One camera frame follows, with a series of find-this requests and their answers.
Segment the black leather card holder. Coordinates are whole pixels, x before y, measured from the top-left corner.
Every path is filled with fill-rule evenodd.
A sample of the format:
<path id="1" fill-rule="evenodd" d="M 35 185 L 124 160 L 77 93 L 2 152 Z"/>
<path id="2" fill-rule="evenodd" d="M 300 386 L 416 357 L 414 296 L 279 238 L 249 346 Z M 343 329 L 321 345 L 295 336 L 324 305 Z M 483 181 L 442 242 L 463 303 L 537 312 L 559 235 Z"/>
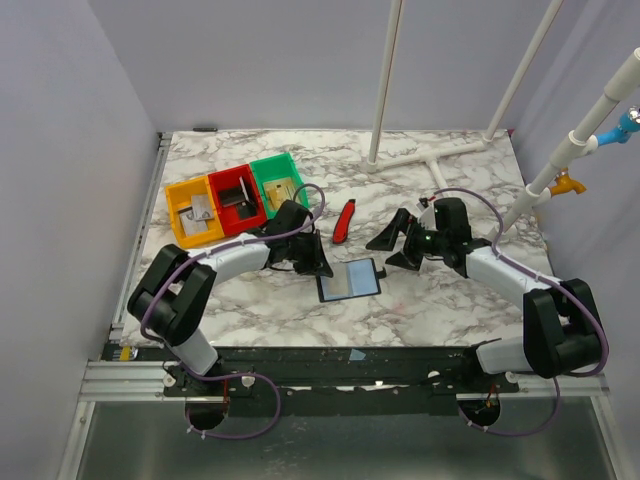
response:
<path id="1" fill-rule="evenodd" d="M 379 295 L 380 281 L 387 276 L 386 269 L 378 269 L 373 258 L 341 262 L 332 270 L 332 277 L 316 278 L 321 303 Z"/>

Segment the white vip card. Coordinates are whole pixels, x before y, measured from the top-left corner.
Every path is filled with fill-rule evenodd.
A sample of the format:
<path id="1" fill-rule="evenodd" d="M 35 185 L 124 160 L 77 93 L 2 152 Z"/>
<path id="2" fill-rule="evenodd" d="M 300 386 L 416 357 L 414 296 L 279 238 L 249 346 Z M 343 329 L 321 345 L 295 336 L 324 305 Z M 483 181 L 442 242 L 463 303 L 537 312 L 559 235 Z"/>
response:
<path id="1" fill-rule="evenodd" d="M 191 208 L 195 221 L 207 221 L 215 218 L 214 207 L 207 194 L 193 195 Z"/>

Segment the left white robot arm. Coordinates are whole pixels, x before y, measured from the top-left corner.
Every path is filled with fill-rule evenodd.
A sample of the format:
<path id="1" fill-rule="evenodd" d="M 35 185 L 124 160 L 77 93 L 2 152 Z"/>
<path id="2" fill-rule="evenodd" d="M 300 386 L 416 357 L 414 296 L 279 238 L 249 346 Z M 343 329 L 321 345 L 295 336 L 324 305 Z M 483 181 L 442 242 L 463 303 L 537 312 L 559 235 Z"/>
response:
<path id="1" fill-rule="evenodd" d="M 298 275 L 333 276 L 315 228 L 321 211 L 287 200 L 263 227 L 209 250 L 190 254 L 168 244 L 157 253 L 127 311 L 145 338 L 166 346 L 189 369 L 187 382 L 197 393 L 214 393 L 222 380 L 218 352 L 200 329 L 214 287 L 283 261 Z"/>

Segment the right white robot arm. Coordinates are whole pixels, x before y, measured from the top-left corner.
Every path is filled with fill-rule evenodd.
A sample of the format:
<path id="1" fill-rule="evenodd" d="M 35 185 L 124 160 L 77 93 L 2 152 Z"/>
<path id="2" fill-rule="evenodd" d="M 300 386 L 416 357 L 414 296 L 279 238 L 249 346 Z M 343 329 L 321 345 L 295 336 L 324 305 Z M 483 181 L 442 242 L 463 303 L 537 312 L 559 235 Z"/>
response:
<path id="1" fill-rule="evenodd" d="M 489 240 L 474 237 L 466 205 L 459 198 L 425 205 L 434 212 L 434 228 L 400 208 L 367 249 L 388 251 L 387 264 L 411 271 L 419 270 L 429 257 L 439 259 L 460 276 L 497 292 L 523 316 L 521 336 L 473 347 L 473 359 L 459 370 L 467 389 L 483 391 L 503 372 L 550 379 L 601 365 L 608 349 L 586 282 L 536 274 L 500 254 Z"/>

